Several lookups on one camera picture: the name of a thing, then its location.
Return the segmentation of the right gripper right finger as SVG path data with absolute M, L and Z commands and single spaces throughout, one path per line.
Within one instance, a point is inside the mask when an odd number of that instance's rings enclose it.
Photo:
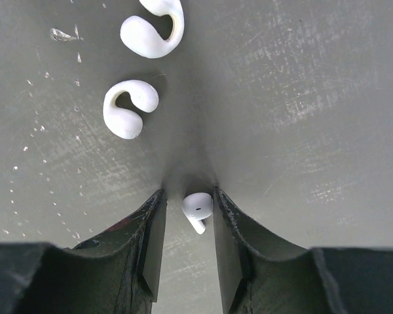
M 302 248 L 214 188 L 224 313 L 393 313 L 393 248 Z

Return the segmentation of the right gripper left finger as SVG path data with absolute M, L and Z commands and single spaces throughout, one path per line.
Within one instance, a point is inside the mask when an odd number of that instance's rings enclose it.
M 0 242 L 0 313 L 150 313 L 159 291 L 166 207 L 159 189 L 74 248 Z

